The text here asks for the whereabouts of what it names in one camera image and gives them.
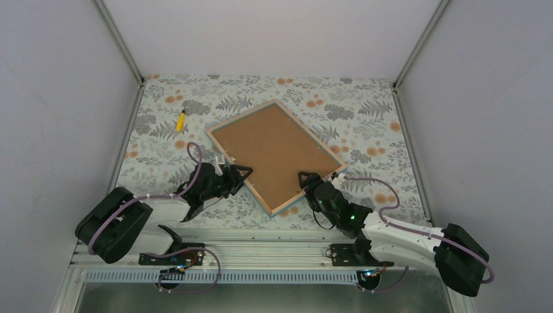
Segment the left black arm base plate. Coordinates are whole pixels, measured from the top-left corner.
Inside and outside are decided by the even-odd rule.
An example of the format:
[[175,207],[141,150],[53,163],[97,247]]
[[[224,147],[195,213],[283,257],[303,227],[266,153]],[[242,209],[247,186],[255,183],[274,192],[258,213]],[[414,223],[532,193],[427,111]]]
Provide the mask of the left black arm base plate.
[[[183,243],[182,247],[179,248],[170,248],[167,251],[169,252],[182,250],[184,248],[204,248],[203,243]],[[203,257],[205,252],[202,250],[187,250],[186,252],[181,252],[179,254],[167,257],[167,258],[158,258],[148,256],[147,254],[140,254],[138,264],[139,265],[152,265],[152,266],[166,266],[166,267],[178,267],[178,266],[201,266],[203,263]]]

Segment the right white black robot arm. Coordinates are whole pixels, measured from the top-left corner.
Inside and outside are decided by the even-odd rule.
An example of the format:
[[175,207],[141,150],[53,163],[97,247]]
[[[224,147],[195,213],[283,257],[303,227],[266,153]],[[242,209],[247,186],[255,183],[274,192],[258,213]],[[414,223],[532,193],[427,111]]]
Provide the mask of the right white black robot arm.
[[441,278],[450,289],[475,297],[482,284],[493,282],[495,274],[485,249],[462,227],[423,227],[386,217],[379,211],[348,201],[341,184],[347,178],[300,171],[298,180],[313,213],[321,213],[333,229],[353,240],[343,255],[346,263],[364,266],[403,265],[427,271]]

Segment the yellow black screwdriver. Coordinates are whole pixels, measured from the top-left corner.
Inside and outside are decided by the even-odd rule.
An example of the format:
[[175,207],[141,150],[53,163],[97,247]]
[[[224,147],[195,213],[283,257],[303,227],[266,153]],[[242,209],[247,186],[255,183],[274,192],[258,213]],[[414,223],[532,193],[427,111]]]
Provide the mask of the yellow black screwdriver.
[[179,115],[179,118],[177,120],[177,124],[176,124],[176,131],[177,132],[181,132],[183,127],[184,127],[184,123],[185,123],[185,119],[186,119],[186,111],[185,110],[182,110],[180,115]]

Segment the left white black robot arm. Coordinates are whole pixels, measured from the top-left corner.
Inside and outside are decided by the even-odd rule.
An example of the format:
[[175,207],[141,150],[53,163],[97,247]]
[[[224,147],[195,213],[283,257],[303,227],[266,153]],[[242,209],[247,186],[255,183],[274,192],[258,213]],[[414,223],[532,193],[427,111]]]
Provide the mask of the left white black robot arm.
[[202,162],[173,194],[137,197],[116,187],[78,223],[75,236],[107,264],[130,252],[156,254],[166,264],[175,263],[182,248],[167,222],[189,222],[209,205],[236,195],[253,171]]

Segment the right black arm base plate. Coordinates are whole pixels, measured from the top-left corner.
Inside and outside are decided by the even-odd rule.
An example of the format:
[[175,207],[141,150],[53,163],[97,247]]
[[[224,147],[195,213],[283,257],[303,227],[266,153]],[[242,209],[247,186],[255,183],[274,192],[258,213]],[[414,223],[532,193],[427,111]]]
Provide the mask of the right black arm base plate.
[[393,266],[392,261],[379,261],[368,251],[372,247],[371,241],[357,240],[354,243],[333,243],[324,252],[334,267]]

